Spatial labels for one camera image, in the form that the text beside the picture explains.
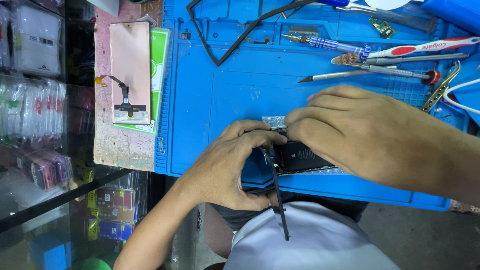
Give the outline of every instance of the concrete floor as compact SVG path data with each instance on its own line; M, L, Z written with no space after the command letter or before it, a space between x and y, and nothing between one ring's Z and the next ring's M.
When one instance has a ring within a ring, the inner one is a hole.
M204 205L198 210L203 214ZM203 270L225 259L206 245L197 209L175 236L171 270ZM371 203L360 227L403 270L480 270L480 216Z

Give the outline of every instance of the barcode label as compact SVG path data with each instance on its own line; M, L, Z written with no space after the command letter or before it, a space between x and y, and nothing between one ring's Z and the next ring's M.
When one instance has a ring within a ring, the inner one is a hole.
M46 38L41 37L39 39L39 42L42 43L42 44L47 44L47 45L53 46L53 40L50 40L50 39L46 39Z

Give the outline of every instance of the left hand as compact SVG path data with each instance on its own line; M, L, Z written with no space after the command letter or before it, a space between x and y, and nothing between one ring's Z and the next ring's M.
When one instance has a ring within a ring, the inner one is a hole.
M230 209L256 211L267 208L266 195L247 194L242 190L241 171L253 148L287 142L285 136L269 130L269 124L253 120L228 125L177 184L194 204L210 202Z

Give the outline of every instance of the replacement phone screen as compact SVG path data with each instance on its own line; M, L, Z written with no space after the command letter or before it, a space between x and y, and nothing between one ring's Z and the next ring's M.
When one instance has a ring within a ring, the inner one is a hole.
M150 24L110 25L112 123L150 124Z
M285 235L285 241L288 241L289 236L288 236L287 222L285 220L285 213L284 213L285 209L283 208L283 203L281 199L282 196L280 194L280 186L278 185L278 179L276 177L275 165L277 164L275 163L275 159L272 156L270 156L267 150L263 149L262 147L259 147L259 149L262 151L265 157L265 162L267 162L268 165L270 166L270 169L273 175L273 182L275 185L275 192L269 193L268 198L270 199L270 204L272 205L272 210L275 213L275 218L276 218L276 221L278 222L278 225L280 226L280 230L283 230L283 233Z

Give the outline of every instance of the blue screwdriver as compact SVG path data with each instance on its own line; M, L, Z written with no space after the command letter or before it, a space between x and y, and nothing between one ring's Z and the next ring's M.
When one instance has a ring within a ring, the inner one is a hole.
M320 37L293 36L293 35L285 35L285 34L282 34L282 36L295 39L301 43L308 43L308 45L314 46L316 48L338 50L346 53L353 52L355 54L360 55L361 59L366 59L367 56L370 54L370 50L371 50L369 45L362 48L362 47L348 45L348 44L340 43L338 41L329 40L329 39L320 38Z

